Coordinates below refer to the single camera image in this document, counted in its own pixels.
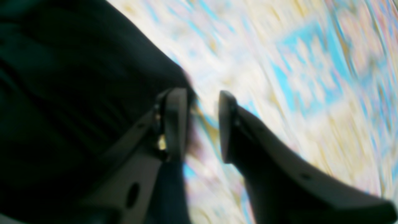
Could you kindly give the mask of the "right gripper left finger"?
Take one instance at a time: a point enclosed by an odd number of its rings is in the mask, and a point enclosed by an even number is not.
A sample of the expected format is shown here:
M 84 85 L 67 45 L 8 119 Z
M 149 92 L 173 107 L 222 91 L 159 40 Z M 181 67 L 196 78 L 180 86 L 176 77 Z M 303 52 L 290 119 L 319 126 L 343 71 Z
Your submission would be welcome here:
M 79 201 L 79 224 L 187 224 L 183 161 L 188 126 L 184 88 L 154 106 L 102 159 L 106 172 Z

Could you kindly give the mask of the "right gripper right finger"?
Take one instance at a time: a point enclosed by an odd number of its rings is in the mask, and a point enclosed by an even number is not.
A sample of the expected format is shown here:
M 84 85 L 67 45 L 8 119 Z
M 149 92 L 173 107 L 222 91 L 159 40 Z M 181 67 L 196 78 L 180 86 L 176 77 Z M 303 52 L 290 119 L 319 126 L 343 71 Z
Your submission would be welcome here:
M 223 161 L 244 177 L 258 224 L 393 224 L 394 204 L 336 180 L 291 151 L 256 116 L 220 91 Z

